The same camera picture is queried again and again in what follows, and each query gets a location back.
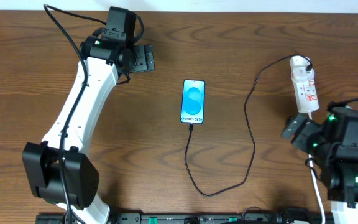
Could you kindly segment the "blue Galaxy smartphone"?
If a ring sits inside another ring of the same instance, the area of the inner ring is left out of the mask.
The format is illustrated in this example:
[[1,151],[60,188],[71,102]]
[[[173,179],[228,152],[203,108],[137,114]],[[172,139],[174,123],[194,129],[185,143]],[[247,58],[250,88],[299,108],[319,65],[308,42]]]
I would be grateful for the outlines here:
[[184,80],[180,116],[182,123],[203,124],[205,86],[204,80]]

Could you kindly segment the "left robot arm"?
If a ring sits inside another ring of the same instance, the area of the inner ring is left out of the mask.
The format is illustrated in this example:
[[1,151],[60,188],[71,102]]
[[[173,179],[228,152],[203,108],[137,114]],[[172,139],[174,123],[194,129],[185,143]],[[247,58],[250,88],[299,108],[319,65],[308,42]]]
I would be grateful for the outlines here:
[[65,210],[63,223],[107,223],[111,209],[98,195],[99,172],[89,159],[93,132],[112,89],[133,73],[154,70],[151,45],[140,44],[142,19],[110,7],[108,18],[80,45],[78,71],[58,118],[22,161],[32,195]]

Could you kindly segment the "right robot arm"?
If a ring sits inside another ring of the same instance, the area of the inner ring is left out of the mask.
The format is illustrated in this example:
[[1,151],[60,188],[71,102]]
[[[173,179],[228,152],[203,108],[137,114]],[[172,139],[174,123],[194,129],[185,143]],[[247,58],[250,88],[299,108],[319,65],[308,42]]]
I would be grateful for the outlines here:
[[358,111],[331,108],[321,124],[298,114],[287,121],[282,138],[320,168],[334,222],[358,223]]

